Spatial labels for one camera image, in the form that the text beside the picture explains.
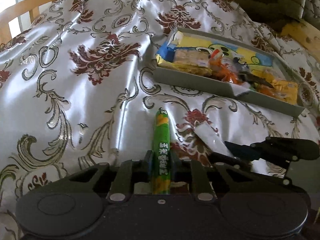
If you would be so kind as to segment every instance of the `white paper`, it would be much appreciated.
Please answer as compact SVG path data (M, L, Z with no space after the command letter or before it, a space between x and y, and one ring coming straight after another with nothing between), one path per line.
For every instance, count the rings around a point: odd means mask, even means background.
M237 97L243 93L246 93L248 91L250 91L249 88L247 88L246 86L240 86L240 85L236 85L236 84L233 84L233 83L230 83L230 86L232 88L232 92L233 94Z
M195 127L194 131L213 152L233 157L232 153L207 122L203 122Z

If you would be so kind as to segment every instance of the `satin bedspread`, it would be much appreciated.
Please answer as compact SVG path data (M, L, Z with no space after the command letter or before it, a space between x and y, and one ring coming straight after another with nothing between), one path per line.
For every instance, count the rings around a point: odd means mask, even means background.
M155 83L155 52L175 26L276 55L300 84L306 110L292 118ZM95 163L143 158L159 107L170 117L171 149L203 165L211 151L195 135L195 121L238 144L266 136L319 140L320 64L230 0L57 0L0 51L1 240L21 237L15 204L28 191ZM253 170L285 172L264 160Z

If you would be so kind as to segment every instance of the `window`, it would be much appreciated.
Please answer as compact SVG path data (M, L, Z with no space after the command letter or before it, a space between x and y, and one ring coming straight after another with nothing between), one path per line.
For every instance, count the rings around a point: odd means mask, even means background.
M2 12L3 10L7 9L8 7L16 4L16 0L0 0L0 1L2 1L2 2L0 2L0 12ZM12 21L10 21L9 27L10 27L11 37L15 37L21 33L18 18L15 18Z

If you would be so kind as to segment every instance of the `green snack package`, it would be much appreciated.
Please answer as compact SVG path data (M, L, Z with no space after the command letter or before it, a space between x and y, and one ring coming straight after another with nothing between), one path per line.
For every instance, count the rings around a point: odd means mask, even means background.
M153 194L170 193L170 135L168 113L159 108L156 113L155 133L153 137Z

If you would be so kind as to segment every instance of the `wooden bed frame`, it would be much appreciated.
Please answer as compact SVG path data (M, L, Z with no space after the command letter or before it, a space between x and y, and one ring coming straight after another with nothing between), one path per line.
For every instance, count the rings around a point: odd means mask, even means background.
M9 22L20 15L29 12L30 21L40 15L39 6L55 0L23 0L0 13L0 44L7 44L13 37L9 28Z

